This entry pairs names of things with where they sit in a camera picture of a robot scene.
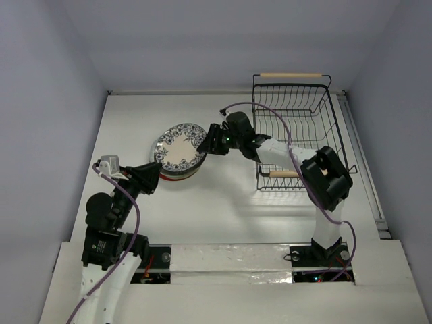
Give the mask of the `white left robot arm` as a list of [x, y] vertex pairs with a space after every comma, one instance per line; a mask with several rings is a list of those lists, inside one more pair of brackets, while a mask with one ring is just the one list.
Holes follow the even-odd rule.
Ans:
[[68, 323], [114, 323], [138, 267], [150, 257], [149, 239], [139, 234], [137, 198], [151, 195], [159, 183], [161, 163], [122, 167], [117, 155], [98, 159], [92, 170], [113, 185], [86, 203], [86, 232], [78, 304]]

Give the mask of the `grey reindeer plate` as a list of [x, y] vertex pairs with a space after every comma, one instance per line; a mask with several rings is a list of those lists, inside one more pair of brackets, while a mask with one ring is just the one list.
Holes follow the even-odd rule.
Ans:
[[205, 159], [201, 159], [201, 160], [193, 159], [190, 161], [182, 159], [178, 163], [169, 161], [163, 164], [161, 169], [161, 174], [171, 178], [186, 176], [197, 171], [204, 163], [204, 161]]

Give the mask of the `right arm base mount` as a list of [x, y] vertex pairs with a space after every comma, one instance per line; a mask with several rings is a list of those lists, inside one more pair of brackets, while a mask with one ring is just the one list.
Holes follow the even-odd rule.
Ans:
[[342, 244], [328, 259], [318, 259], [312, 255], [309, 245], [290, 246], [289, 252], [283, 256], [292, 267], [294, 283], [350, 282], [354, 283], [352, 266], [348, 265], [350, 253]]

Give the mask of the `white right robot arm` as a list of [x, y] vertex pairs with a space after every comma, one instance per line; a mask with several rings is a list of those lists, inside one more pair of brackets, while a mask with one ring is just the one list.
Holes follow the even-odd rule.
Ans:
[[221, 125], [211, 124], [197, 151], [226, 155], [231, 149], [239, 150], [251, 161], [297, 173], [316, 208], [308, 256], [320, 265], [331, 261], [342, 243], [342, 208], [353, 185], [338, 154], [329, 146], [318, 150], [302, 148], [259, 134], [243, 112], [228, 115]]

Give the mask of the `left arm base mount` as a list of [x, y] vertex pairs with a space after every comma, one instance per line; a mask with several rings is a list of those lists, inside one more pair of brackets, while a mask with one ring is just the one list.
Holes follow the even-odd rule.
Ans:
[[150, 245], [147, 260], [133, 274], [132, 284], [169, 284], [171, 282], [171, 245]]

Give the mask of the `blue floral rimmed plate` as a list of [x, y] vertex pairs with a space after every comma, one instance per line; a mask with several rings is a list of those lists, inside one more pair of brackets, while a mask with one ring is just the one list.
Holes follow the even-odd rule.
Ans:
[[172, 126], [158, 139], [155, 149], [155, 162], [162, 166], [167, 162], [178, 163], [205, 159], [205, 153], [198, 153], [197, 148], [207, 135], [204, 128], [194, 123], [182, 123]]

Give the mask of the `red and teal floral plate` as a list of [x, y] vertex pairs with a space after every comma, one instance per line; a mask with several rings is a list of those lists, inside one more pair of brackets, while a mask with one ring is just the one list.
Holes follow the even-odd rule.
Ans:
[[162, 173], [160, 173], [159, 174], [159, 177], [162, 179], [162, 180], [165, 180], [165, 181], [169, 181], [169, 182], [178, 182], [178, 181], [182, 181], [182, 180], [185, 180], [185, 179], [187, 179], [187, 178], [189, 178], [190, 176], [180, 176], [180, 177], [174, 177], [174, 178], [171, 178], [171, 177], [169, 177], [169, 176], [166, 176], [166, 175], [163, 175]]

